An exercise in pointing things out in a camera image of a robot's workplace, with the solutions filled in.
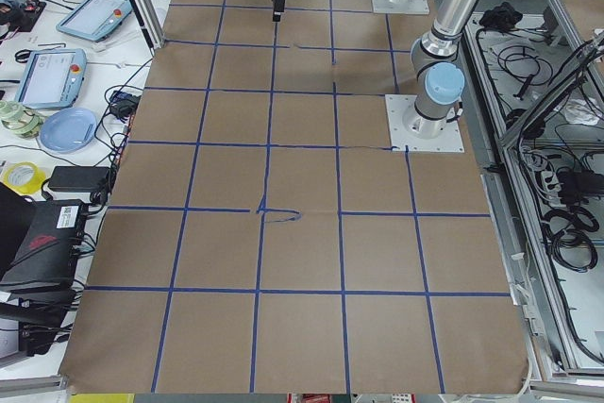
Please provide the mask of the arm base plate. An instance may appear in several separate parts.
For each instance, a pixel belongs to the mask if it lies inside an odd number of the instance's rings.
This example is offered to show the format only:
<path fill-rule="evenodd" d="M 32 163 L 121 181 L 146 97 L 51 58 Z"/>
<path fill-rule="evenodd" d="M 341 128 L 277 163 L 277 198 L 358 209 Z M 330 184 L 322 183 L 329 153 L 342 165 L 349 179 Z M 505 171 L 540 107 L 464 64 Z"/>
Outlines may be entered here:
<path fill-rule="evenodd" d="M 441 120 L 428 120 L 415 108 L 416 95 L 385 96 L 391 149 L 415 153 L 463 153 L 464 146 L 454 110 Z"/>
<path fill-rule="evenodd" d="M 428 0 L 372 0 L 374 13 L 428 15 Z"/>

